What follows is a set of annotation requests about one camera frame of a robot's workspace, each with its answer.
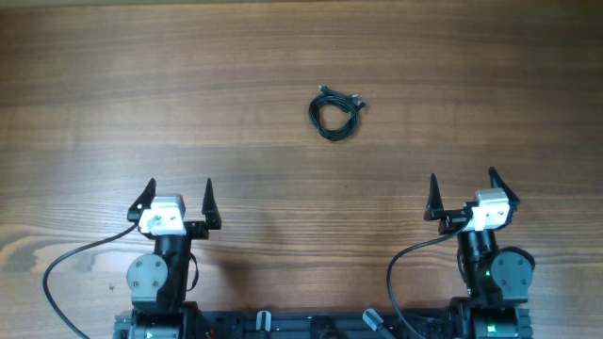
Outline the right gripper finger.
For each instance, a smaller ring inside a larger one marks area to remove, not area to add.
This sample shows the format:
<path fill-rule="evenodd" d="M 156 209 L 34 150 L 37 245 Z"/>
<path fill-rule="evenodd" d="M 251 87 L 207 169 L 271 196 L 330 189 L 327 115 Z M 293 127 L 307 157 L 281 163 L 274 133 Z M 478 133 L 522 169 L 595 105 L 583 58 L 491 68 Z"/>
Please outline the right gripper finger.
<path fill-rule="evenodd" d="M 442 202 L 439 185 L 434 173 L 430 176 L 429 197 L 427 200 L 424 219 L 426 221 L 434 221 L 443 218 L 445 214 L 444 205 Z"/>
<path fill-rule="evenodd" d="M 490 178 L 491 188 L 501 188 L 504 191 L 504 193 L 506 194 L 506 196 L 507 196 L 507 198 L 509 200 L 510 210 L 512 212 L 516 212 L 517 209 L 518 209 L 518 206 L 520 204 L 519 197 L 502 180 L 502 178 L 500 177 L 500 175 L 498 174 L 497 170 L 494 167 L 490 167 L 489 168 L 488 175 L 489 175 L 489 178 Z"/>

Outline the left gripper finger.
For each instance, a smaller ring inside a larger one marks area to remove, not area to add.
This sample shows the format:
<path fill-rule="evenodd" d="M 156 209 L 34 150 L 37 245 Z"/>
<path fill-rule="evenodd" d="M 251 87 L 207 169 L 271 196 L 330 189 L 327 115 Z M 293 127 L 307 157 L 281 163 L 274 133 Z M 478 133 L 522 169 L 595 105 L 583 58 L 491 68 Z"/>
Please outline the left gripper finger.
<path fill-rule="evenodd" d="M 220 212 L 215 200 L 212 180 L 210 178 L 206 181 L 202 214 L 204 215 L 204 222 L 208 230 L 221 229 Z"/>
<path fill-rule="evenodd" d="M 155 197 L 156 180 L 151 178 L 146 187 L 128 208 L 126 219 L 129 222 L 139 222 L 142 213 L 151 207 Z"/>

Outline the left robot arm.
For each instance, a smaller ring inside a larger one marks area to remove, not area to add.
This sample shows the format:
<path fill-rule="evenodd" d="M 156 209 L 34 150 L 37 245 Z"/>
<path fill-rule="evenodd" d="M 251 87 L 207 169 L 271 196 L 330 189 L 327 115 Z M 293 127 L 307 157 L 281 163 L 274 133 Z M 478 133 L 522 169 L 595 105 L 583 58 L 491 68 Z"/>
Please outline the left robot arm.
<path fill-rule="evenodd" d="M 221 228 L 221 217 L 213 185 L 206 182 L 203 220 L 185 220 L 186 207 L 180 194 L 158 195 L 156 180 L 149 181 L 127 212 L 127 220 L 155 242 L 152 253 L 136 258 L 129 266 L 126 282 L 133 310 L 115 318 L 113 336 L 128 339 L 213 338 L 212 326 L 195 301 L 187 301 L 199 276 L 188 282 L 194 240 L 206 240 L 211 230 Z"/>

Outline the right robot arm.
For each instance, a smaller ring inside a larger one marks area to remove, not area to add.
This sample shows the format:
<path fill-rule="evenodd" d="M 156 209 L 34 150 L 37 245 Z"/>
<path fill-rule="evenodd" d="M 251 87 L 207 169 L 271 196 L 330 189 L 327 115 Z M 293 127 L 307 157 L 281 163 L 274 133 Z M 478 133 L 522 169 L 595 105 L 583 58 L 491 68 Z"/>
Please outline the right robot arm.
<path fill-rule="evenodd" d="M 535 260 L 496 241 L 496 232 L 512 223 L 520 199 L 495 168 L 488 175 L 490 187 L 454 210 L 444 207 L 436 176 L 430 178 L 424 219 L 437 220 L 440 235 L 457 238 L 457 264 L 467 288 L 465 298 L 449 303 L 448 333 L 451 338 L 531 338 L 530 311 L 521 306 L 529 299 Z"/>

